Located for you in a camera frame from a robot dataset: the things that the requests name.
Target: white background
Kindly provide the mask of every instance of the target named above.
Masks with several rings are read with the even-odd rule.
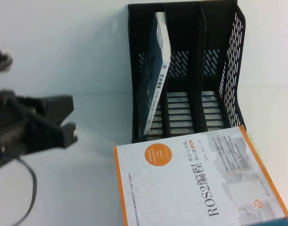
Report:
[[[0,0],[0,89],[18,94],[132,90],[127,4],[161,0]],[[239,86],[288,85],[288,0],[239,0],[247,22]]]

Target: magazine file organizer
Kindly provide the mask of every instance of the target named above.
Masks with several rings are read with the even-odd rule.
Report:
[[[235,1],[131,4],[128,10],[133,143],[144,141],[138,139],[137,93],[154,12],[165,12],[172,57],[148,139],[244,125],[237,85],[245,20]],[[241,41],[230,43],[236,13]]]

